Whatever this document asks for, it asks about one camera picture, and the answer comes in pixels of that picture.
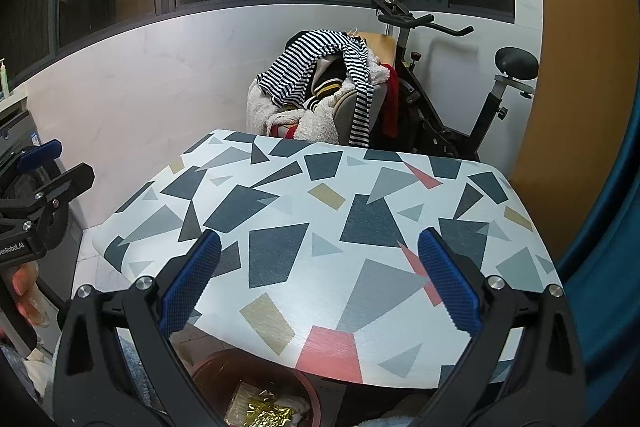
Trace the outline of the person's left hand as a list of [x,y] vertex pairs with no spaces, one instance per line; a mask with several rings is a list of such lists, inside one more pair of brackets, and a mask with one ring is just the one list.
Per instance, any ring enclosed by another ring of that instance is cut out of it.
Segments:
[[49,317],[37,287],[38,277],[38,263],[28,262],[15,270],[11,284],[16,295],[17,310],[21,316],[34,326],[46,327],[49,324]]

